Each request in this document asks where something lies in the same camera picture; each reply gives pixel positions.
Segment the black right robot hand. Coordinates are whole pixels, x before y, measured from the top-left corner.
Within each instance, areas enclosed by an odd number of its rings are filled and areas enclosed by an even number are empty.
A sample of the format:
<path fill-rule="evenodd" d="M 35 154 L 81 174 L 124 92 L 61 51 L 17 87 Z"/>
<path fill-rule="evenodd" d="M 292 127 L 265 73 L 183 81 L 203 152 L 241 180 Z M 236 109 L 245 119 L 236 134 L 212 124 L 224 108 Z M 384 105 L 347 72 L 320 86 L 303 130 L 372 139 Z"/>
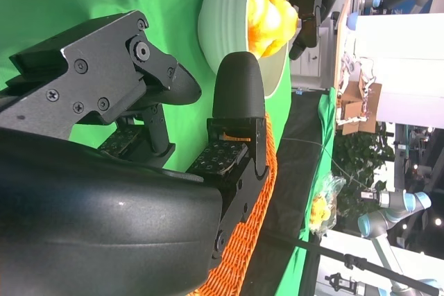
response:
<path fill-rule="evenodd" d="M 186 172 L 163 105 L 201 89 L 140 11 L 85 21 L 11 57 L 1 92 L 1 294 L 185 295 L 205 283 L 270 173 L 262 75 L 216 75 L 208 144 Z"/>

